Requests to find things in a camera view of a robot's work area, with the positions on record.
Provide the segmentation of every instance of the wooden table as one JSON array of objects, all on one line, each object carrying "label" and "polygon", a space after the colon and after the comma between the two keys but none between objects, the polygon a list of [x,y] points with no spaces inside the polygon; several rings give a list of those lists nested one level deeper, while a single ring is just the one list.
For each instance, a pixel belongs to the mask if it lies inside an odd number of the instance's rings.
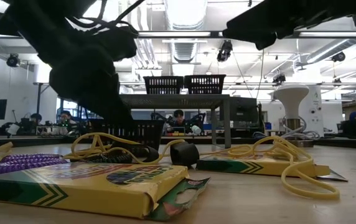
[{"label": "wooden table", "polygon": [[[202,152],[220,150],[198,146]],[[69,145],[15,148],[14,153],[51,152],[66,154]],[[208,187],[193,207],[171,223],[224,224],[343,224],[356,223],[356,149],[315,146],[309,149],[316,163],[330,165],[349,183],[332,182],[341,191],[338,202],[301,198],[286,191],[279,177],[190,171],[191,178],[211,177]],[[299,179],[290,182],[310,187]],[[112,217],[52,208],[0,203],[0,223],[153,223],[132,218]]]}]

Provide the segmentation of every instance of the ceiling light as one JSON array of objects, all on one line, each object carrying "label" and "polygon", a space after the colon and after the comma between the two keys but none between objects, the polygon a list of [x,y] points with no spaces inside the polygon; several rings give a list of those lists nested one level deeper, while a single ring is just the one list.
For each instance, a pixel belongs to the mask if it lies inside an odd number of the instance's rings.
[{"label": "ceiling light", "polygon": [[164,37],[210,37],[211,32],[204,31],[142,31],[139,37],[164,38]]},{"label": "ceiling light", "polygon": [[301,32],[300,37],[356,37],[356,32]]},{"label": "ceiling light", "polygon": [[207,40],[162,40],[163,44],[196,44],[207,43]]}]

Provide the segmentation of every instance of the black basket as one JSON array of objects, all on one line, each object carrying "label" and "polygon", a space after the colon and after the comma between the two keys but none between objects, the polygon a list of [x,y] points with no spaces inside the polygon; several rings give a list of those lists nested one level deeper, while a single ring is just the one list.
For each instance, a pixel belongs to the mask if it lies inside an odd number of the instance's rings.
[{"label": "black basket", "polygon": [[179,94],[184,77],[143,77],[147,94]]},{"label": "black basket", "polygon": [[187,75],[185,87],[189,94],[222,94],[226,75]]},{"label": "black basket", "polygon": [[[135,120],[135,128],[121,128],[117,125],[105,124],[105,120],[91,119],[92,132],[109,133],[116,137],[138,142],[159,150],[164,121]],[[110,144],[110,139],[101,137]]]}]

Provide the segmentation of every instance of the table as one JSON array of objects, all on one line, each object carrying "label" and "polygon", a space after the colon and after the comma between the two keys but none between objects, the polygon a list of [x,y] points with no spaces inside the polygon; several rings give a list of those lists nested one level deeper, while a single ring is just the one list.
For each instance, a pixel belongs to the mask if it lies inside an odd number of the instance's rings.
[{"label": "table", "polygon": [[130,109],[211,109],[212,143],[217,144],[217,117],[215,109],[224,110],[225,148],[231,147],[230,135],[230,95],[194,94],[194,95],[120,95]]},{"label": "table", "polygon": [[[202,152],[207,152],[215,151],[218,147],[201,145],[198,148]],[[13,149],[13,153],[16,154],[36,152],[66,154],[69,151],[69,144]],[[340,201],[311,200],[292,195],[283,188],[279,177],[190,170],[191,178],[211,177],[211,181],[190,210],[167,223],[356,223],[356,149],[315,146],[308,149],[308,152],[314,156],[316,163],[330,165],[336,172],[349,179],[348,183],[331,182],[341,191]],[[299,186],[309,187],[299,179],[292,178],[289,181]],[[0,223],[157,224],[159,222],[0,203]]]}]

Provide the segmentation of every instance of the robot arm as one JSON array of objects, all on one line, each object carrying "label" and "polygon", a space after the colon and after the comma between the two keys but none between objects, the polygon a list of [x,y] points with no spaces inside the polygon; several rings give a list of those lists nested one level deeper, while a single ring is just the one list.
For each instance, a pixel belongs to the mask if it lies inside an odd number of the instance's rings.
[{"label": "robot arm", "polygon": [[172,118],[172,116],[168,117],[168,119],[167,119],[159,113],[151,113],[151,119],[155,119],[155,120],[160,119],[160,120],[164,121],[166,124],[168,124],[169,126],[174,125],[174,118]]},{"label": "robot arm", "polygon": [[262,50],[294,30],[345,16],[352,16],[356,25],[356,0],[264,0],[228,21],[223,36],[252,42]]},{"label": "robot arm", "polygon": [[[102,0],[98,18],[90,24],[78,19],[96,0],[8,0],[0,13],[0,34],[21,35],[52,67],[50,86],[67,100],[104,117],[110,123],[129,125],[132,117],[119,98],[118,74],[114,61],[136,55],[134,39],[138,32],[121,21],[139,0],[115,21],[101,20],[106,0]],[[74,29],[69,21],[86,28]],[[126,26],[116,27],[117,23]]]}]

